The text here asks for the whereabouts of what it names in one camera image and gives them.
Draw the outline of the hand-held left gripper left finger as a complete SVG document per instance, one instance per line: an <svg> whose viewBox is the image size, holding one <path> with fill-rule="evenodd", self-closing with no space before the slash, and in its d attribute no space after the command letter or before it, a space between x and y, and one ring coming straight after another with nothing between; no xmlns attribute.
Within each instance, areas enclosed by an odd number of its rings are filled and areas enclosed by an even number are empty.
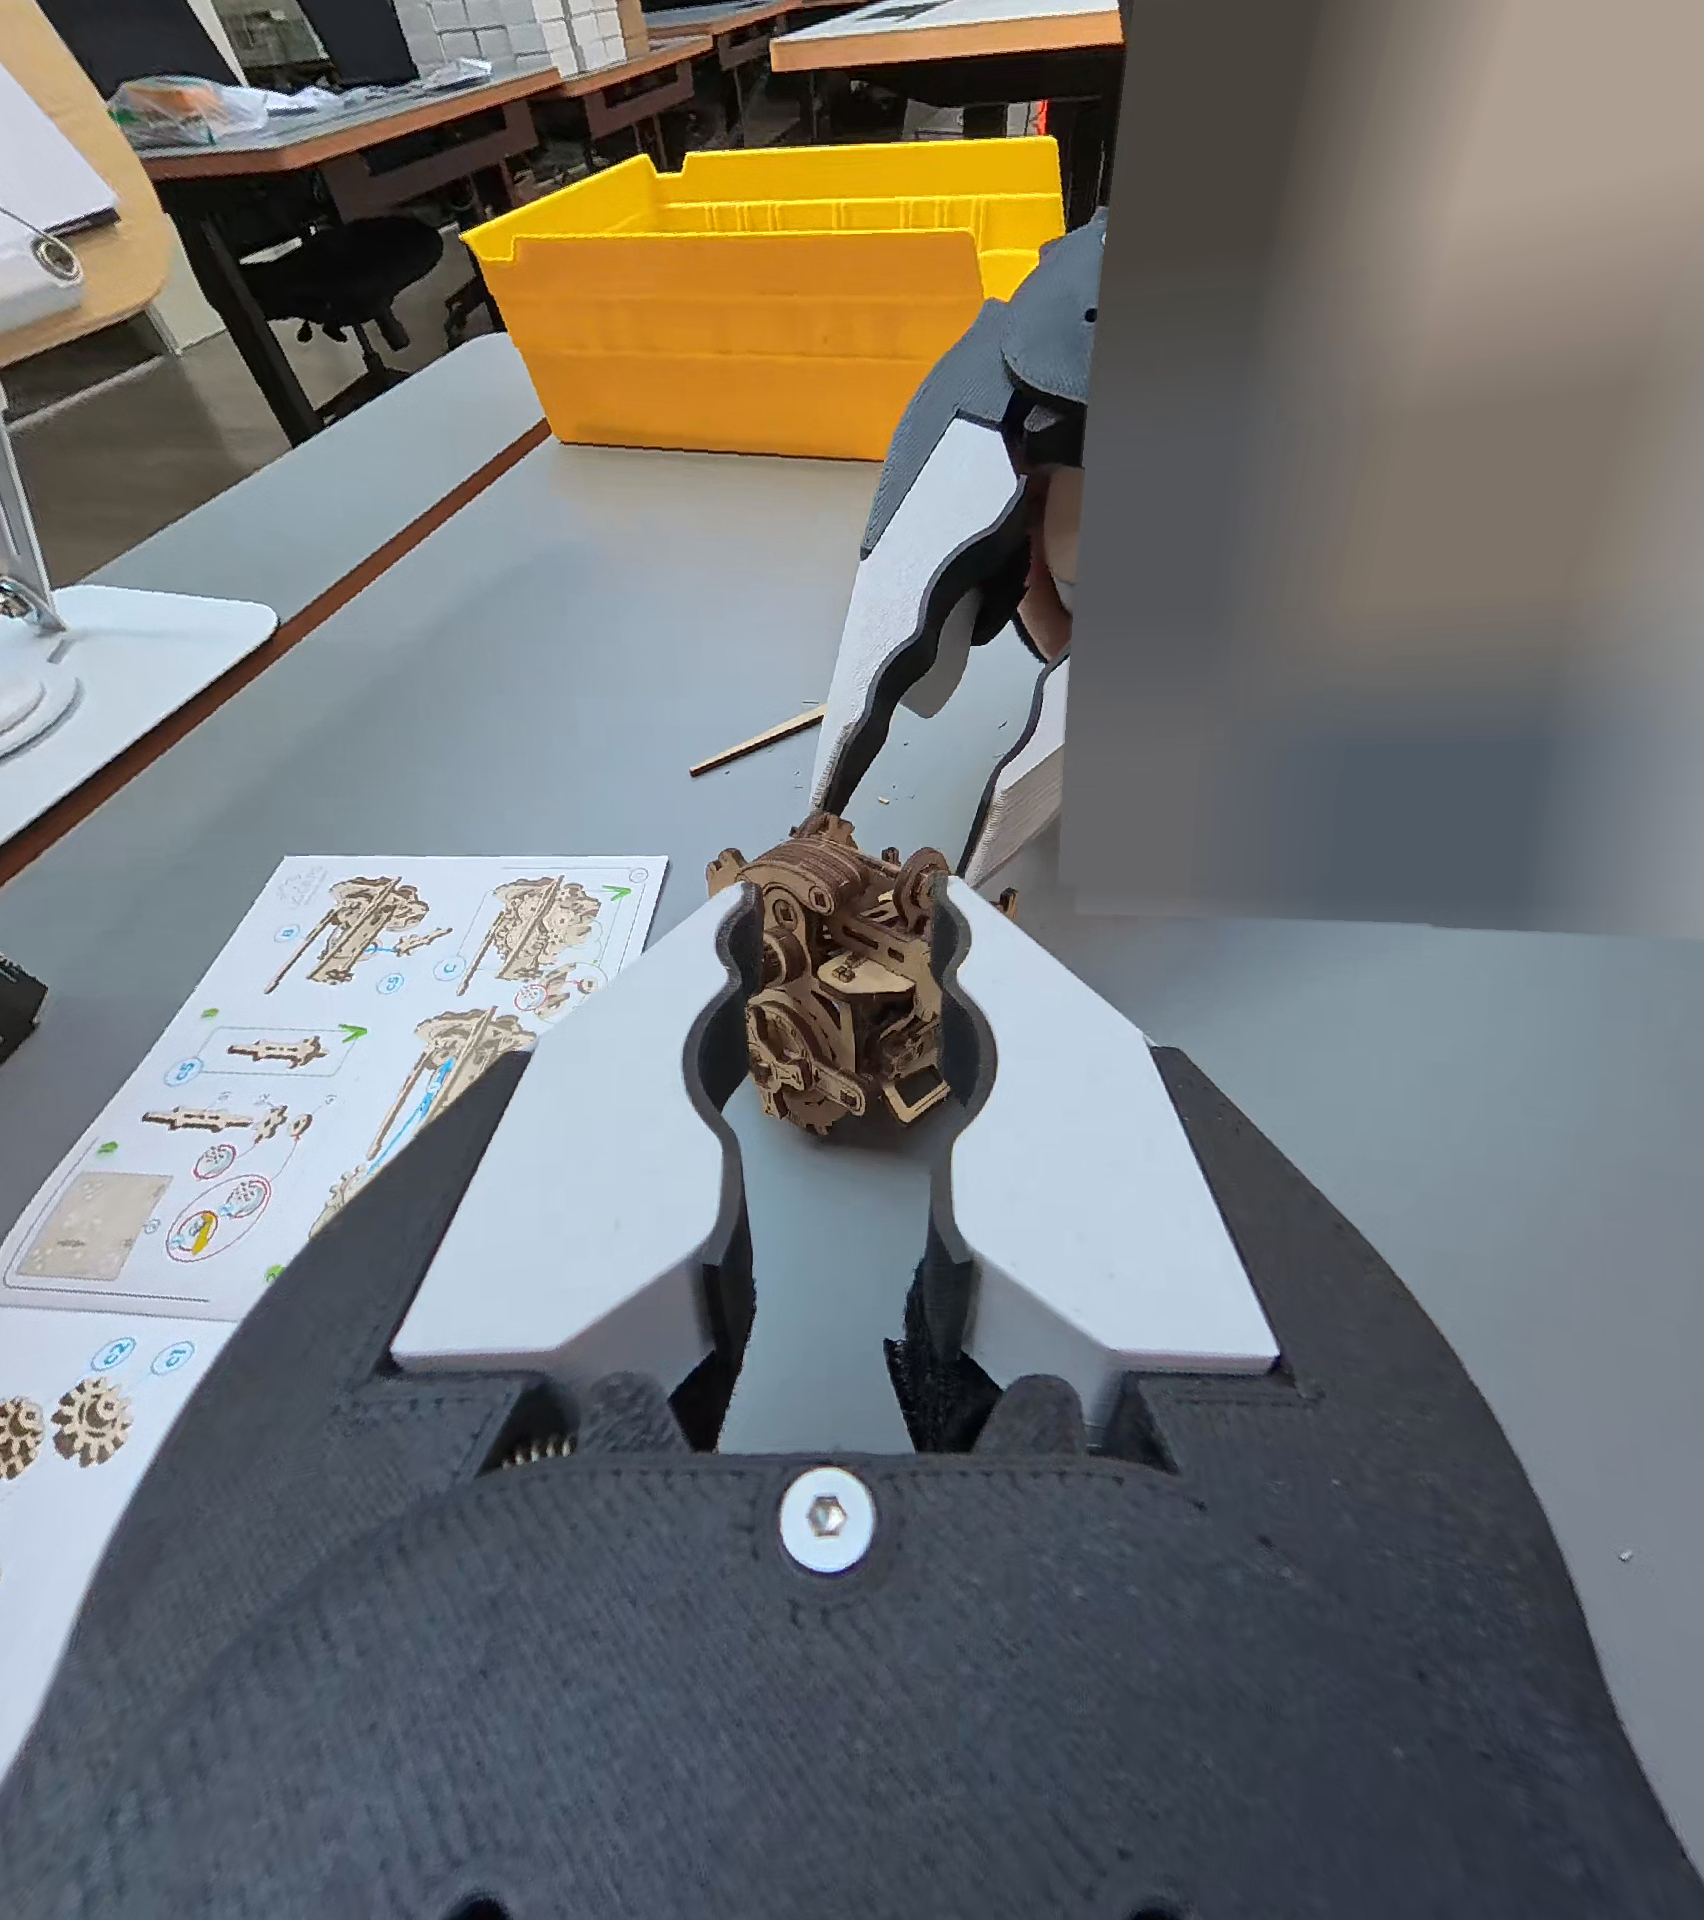
<svg viewBox="0 0 1704 1920"><path fill-rule="evenodd" d="M755 885L722 889L540 1039L397 1332L400 1369L738 1377L752 1263L725 1108L760 925Z"/></svg>

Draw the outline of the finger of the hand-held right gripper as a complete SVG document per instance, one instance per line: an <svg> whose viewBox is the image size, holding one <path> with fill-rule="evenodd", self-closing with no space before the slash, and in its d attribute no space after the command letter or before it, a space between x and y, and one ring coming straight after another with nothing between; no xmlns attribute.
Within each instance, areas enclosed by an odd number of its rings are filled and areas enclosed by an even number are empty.
<svg viewBox="0 0 1704 1920"><path fill-rule="evenodd" d="M846 813L898 707L928 720L958 689L984 587L1015 545L1022 496L998 427L946 426L856 565L812 766L812 811Z"/></svg>
<svg viewBox="0 0 1704 1920"><path fill-rule="evenodd" d="M984 781L958 876L981 889L1015 853L1058 822L1062 801L1062 742L1071 660L1049 663L1031 693L1015 746Z"/></svg>

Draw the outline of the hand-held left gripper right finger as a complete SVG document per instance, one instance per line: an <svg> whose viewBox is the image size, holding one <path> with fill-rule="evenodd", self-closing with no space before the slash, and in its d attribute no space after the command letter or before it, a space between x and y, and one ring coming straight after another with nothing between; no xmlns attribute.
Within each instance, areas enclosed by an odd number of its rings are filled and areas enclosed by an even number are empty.
<svg viewBox="0 0 1704 1920"><path fill-rule="evenodd" d="M923 1310L993 1382L1264 1377L1276 1339L1148 1038L958 879L935 880L942 1076Z"/></svg>

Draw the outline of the wooden mechanical model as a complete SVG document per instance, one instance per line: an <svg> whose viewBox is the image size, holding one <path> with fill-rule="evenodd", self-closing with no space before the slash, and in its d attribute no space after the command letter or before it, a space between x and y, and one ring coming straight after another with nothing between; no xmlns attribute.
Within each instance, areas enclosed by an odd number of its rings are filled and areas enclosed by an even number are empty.
<svg viewBox="0 0 1704 1920"><path fill-rule="evenodd" d="M937 1065L942 995L931 968L942 853L869 857L815 811L785 841L705 871L718 895L760 889L760 988L744 1009L748 1068L766 1116L824 1137L886 1108L908 1126L948 1098Z"/></svg>

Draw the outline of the grey desk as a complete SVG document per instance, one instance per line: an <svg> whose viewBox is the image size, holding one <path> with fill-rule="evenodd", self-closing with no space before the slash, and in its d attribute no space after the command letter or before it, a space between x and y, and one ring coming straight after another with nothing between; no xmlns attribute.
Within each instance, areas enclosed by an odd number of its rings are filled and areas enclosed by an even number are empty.
<svg viewBox="0 0 1704 1920"><path fill-rule="evenodd" d="M51 693L0 757L0 889L542 439L522 358L471 342L55 602Z"/></svg>
<svg viewBox="0 0 1704 1920"><path fill-rule="evenodd" d="M869 470L542 443L0 889L47 990L0 1068L0 1241L282 857L665 853L656 932L802 813ZM1405 1280L1534 1483L1704 1877L1704 945L1019 919Z"/></svg>

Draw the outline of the person's right hand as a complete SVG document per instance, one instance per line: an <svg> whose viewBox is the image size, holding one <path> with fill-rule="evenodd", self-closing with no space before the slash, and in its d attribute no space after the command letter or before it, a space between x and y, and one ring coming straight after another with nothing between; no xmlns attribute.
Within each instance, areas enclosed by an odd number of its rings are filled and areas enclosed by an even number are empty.
<svg viewBox="0 0 1704 1920"><path fill-rule="evenodd" d="M1071 648L1078 543L1082 467L1044 467L1026 480L1028 573L1015 622L1037 660L1056 663Z"/></svg>

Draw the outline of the yellow plastic bin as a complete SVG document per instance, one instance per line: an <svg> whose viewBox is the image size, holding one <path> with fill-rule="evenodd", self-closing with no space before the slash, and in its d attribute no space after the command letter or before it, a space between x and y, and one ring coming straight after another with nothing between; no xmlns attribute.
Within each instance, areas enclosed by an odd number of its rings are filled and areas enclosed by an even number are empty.
<svg viewBox="0 0 1704 1920"><path fill-rule="evenodd" d="M1062 230L1026 135L634 157L460 239L562 443L879 462Z"/></svg>

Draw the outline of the thin wooden strip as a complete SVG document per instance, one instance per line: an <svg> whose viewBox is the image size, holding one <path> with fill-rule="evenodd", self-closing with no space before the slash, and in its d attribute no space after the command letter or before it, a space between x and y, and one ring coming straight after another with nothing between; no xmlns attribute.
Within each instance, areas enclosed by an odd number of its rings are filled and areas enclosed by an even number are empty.
<svg viewBox="0 0 1704 1920"><path fill-rule="evenodd" d="M824 720L826 720L826 708L824 707L799 711L799 715L794 715L794 717L790 717L785 723L777 723L774 728L766 728L763 733L755 733L755 736L751 736L751 738L744 738L744 740L739 740L739 742L734 742L734 746L729 746L729 749L725 749L725 751L718 751L714 757L697 759L688 770L688 775L691 775L691 780L703 780L703 777L709 777L714 771L722 771L722 770L726 770L726 766L731 766L731 764L738 764L738 762L742 762L748 757L755 757L755 753L763 753L763 751L768 751L774 746L781 746L785 740L799 738L806 733L815 733L824 724Z"/></svg>

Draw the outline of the grey work table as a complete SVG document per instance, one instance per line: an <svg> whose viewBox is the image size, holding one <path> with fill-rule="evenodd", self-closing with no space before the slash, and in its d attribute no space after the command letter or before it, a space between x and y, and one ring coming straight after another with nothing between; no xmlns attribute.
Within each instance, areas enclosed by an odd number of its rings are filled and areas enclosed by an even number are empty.
<svg viewBox="0 0 1704 1920"><path fill-rule="evenodd" d="M852 77L970 118L1047 103L1067 224L1110 196L1129 2L860 6L774 37L785 77Z"/></svg>

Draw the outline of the white instruction booklet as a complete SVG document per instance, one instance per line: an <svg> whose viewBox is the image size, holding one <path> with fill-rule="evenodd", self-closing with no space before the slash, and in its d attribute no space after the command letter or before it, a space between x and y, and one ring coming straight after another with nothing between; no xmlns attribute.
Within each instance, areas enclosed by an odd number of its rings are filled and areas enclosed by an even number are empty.
<svg viewBox="0 0 1704 1920"><path fill-rule="evenodd" d="M0 1780L170 1425L295 1253L648 938L662 854L287 857L0 1248Z"/></svg>

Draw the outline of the stack of white boxes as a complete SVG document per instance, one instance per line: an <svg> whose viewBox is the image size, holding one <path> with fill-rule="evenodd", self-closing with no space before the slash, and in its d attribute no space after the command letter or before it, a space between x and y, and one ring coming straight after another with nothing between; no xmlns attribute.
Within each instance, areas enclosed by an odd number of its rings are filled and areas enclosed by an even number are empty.
<svg viewBox="0 0 1704 1920"><path fill-rule="evenodd" d="M519 64L582 79L648 52L641 2L394 2L411 61L425 70Z"/></svg>

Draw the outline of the black office chair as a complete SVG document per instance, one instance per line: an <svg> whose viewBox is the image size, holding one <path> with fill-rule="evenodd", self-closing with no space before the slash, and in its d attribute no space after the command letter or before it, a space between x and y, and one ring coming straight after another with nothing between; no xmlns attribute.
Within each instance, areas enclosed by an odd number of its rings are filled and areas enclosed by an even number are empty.
<svg viewBox="0 0 1704 1920"><path fill-rule="evenodd" d="M394 306L432 275L442 250L432 224L390 215L309 230L288 252L239 265L265 320L296 320L299 342L313 338L313 331L334 342L356 338L365 370L321 409L326 426L404 380L381 361L365 328L376 327L387 349L407 349L408 334Z"/></svg>

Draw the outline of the brown-edged work table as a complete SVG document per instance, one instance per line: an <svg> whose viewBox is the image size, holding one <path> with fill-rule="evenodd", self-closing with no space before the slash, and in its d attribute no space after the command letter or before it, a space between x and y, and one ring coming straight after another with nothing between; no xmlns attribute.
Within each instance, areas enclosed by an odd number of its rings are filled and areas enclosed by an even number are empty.
<svg viewBox="0 0 1704 1920"><path fill-rule="evenodd" d="M400 215L438 230L459 198L509 208L509 161L535 151L535 103L558 90L553 69L522 66L453 90L373 92L360 105L274 118L231 143L140 157L198 289L291 447L326 427L321 409L330 398L305 390L274 331L296 320L265 320L239 265L356 220Z"/></svg>

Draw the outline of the white document stand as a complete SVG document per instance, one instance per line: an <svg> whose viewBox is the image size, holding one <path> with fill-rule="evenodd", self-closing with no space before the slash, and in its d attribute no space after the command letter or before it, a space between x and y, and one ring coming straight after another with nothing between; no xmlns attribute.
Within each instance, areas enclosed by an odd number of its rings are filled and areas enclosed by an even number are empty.
<svg viewBox="0 0 1704 1920"><path fill-rule="evenodd" d="M140 312L166 220L37 6L0 6L0 374ZM0 389L0 846L278 628L255 602L55 588Z"/></svg>

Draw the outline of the clear plastic bag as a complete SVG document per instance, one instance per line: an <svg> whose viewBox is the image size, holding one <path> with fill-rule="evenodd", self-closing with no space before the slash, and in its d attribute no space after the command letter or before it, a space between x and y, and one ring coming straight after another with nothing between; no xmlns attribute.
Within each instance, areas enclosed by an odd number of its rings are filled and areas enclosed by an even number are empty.
<svg viewBox="0 0 1704 1920"><path fill-rule="evenodd" d="M299 109L282 92L210 79L131 79L103 103L136 151L210 148L265 131L274 112Z"/></svg>

